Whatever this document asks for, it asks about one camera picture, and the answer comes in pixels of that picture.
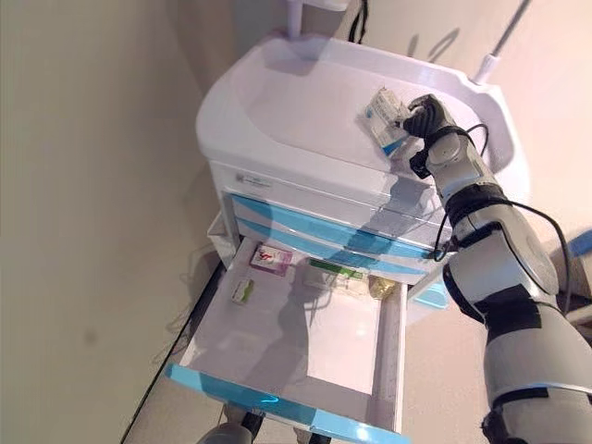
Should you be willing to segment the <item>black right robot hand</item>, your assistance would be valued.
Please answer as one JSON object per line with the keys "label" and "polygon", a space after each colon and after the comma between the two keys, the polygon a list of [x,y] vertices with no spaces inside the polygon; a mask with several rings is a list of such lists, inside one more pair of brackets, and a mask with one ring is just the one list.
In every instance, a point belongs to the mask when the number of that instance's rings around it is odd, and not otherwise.
{"label": "black right robot hand", "polygon": [[455,125],[445,106],[434,94],[413,99],[408,110],[410,115],[402,122],[402,128],[417,138],[424,139],[441,128]]}

